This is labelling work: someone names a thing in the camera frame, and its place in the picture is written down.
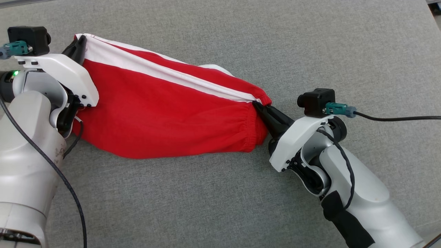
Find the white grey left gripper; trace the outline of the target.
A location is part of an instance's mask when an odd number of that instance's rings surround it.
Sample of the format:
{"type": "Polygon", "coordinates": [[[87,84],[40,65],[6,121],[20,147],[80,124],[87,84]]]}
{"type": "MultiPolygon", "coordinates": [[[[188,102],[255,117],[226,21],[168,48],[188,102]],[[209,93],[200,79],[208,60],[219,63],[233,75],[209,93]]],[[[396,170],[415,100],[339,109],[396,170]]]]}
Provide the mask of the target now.
{"type": "Polygon", "coordinates": [[[78,109],[95,107],[98,90],[87,69],[83,67],[86,36],[69,44],[62,54],[15,56],[24,70],[13,75],[13,96],[37,91],[49,99],[49,123],[67,138],[72,132],[73,119],[78,109]]]}

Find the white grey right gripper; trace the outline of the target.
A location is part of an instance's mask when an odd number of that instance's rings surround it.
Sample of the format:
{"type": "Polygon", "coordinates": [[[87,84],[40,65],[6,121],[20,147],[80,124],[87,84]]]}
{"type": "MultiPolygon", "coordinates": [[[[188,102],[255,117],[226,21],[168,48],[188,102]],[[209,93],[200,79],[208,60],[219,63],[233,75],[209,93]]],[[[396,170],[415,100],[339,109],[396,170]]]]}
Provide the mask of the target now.
{"type": "Polygon", "coordinates": [[[306,116],[294,121],[271,105],[253,102],[253,106],[271,137],[279,139],[269,159],[273,168],[278,172],[293,171],[309,193],[324,196],[330,189],[331,179],[323,165],[320,162],[314,164],[313,160],[332,146],[332,141],[319,130],[339,142],[348,133],[346,124],[336,115],[323,118],[306,116]]]}

